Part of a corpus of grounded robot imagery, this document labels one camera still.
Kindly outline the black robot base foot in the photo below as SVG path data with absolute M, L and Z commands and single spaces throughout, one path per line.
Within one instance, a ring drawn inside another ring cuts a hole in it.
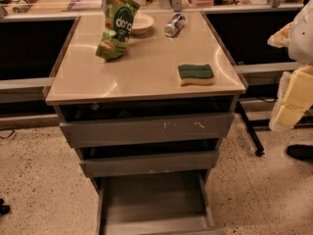
M 313 146 L 310 145 L 290 145 L 287 148 L 287 154 L 298 160 L 312 160 Z

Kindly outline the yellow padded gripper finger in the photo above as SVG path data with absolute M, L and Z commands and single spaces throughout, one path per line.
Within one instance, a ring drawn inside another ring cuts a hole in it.
M 313 67 L 284 71 L 277 96 L 269 127 L 276 132 L 291 130 L 313 106 Z
M 288 47 L 290 42 L 290 31 L 291 23 L 287 23 L 284 27 L 269 37 L 267 44 L 276 48 Z

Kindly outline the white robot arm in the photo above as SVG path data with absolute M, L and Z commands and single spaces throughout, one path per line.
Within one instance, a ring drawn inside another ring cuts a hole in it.
M 313 0 L 309 0 L 291 23 L 271 35 L 267 44 L 287 47 L 289 57 L 299 63 L 295 71 L 283 72 L 269 122 L 272 131 L 288 131 L 313 106 Z

